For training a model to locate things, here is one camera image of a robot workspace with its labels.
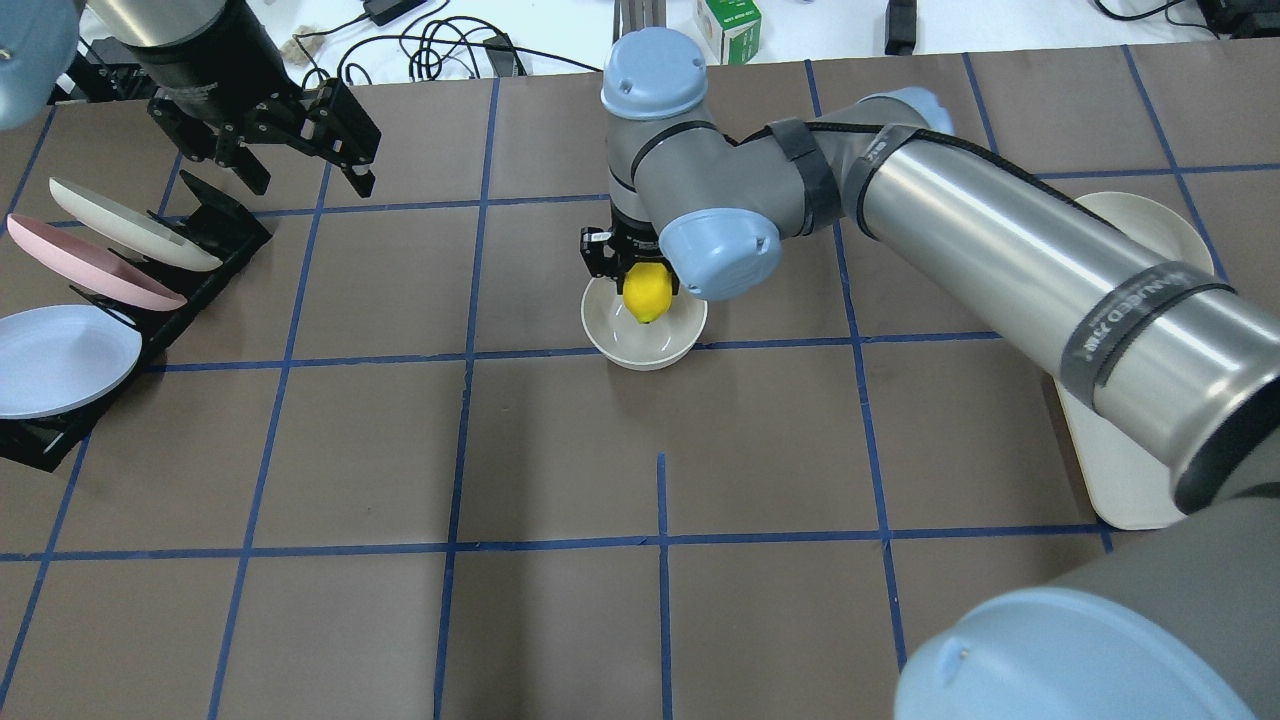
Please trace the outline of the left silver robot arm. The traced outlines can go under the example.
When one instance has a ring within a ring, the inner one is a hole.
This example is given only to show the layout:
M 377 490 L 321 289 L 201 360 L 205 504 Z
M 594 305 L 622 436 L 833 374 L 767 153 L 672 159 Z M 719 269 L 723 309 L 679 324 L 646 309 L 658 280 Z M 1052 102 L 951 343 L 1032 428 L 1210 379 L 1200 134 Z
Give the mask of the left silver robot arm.
M 212 161 L 264 195 L 271 176 L 253 147 L 287 146 L 371 196 L 374 119 L 337 77 L 296 83 L 247 1 L 5 1 L 4 129 L 31 122 L 81 63 L 83 15 L 154 83 L 148 114 L 187 160 Z

